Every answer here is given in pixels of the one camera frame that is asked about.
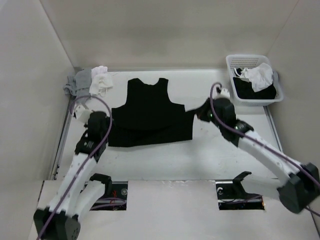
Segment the black garment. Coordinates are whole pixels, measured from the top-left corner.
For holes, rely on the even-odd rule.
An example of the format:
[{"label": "black garment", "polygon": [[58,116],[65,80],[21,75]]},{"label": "black garment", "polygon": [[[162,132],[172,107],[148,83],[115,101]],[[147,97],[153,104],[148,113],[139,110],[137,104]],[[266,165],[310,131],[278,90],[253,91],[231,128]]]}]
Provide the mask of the black garment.
[{"label": "black garment", "polygon": [[155,85],[128,81],[126,103],[112,108],[110,147],[133,147],[191,140],[195,111],[169,99],[168,80]]},{"label": "black garment", "polygon": [[236,93],[241,99],[275,99],[277,90],[273,84],[267,88],[255,92],[252,89],[252,83],[241,80],[238,77],[233,78]]}]

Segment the wall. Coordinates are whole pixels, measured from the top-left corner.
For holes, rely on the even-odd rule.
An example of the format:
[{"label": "wall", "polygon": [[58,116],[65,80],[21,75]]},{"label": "wall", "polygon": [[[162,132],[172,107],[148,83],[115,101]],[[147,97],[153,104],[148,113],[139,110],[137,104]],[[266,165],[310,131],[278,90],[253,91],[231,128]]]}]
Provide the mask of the wall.
[{"label": "wall", "polygon": [[[285,93],[270,107],[284,152],[320,169],[319,23],[320,0],[299,0],[268,57]],[[320,212],[320,199],[312,206]]]},{"label": "wall", "polygon": [[41,0],[74,66],[225,68],[266,54],[298,0]]},{"label": "wall", "polygon": [[0,185],[43,180],[73,68],[39,0],[1,1],[0,53]]}]

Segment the laundry basket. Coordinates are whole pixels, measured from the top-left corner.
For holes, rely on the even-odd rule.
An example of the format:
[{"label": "laundry basket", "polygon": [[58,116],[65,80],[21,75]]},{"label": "laundry basket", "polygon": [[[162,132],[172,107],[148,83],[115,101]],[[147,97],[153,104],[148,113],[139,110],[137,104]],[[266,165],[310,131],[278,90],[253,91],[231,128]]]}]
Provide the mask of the laundry basket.
[{"label": "laundry basket", "polygon": [[236,86],[234,83],[234,69],[236,68],[249,68],[253,69],[258,67],[262,63],[266,63],[271,66],[269,59],[263,55],[251,55],[251,54],[233,54],[228,55],[226,58],[226,65],[228,67],[228,73],[232,85],[233,99],[235,103],[244,106],[267,106],[275,102],[281,102],[284,99],[284,94],[279,85],[279,79],[277,77],[273,80],[273,85],[276,89],[276,95],[274,99],[242,99],[238,97]]}]

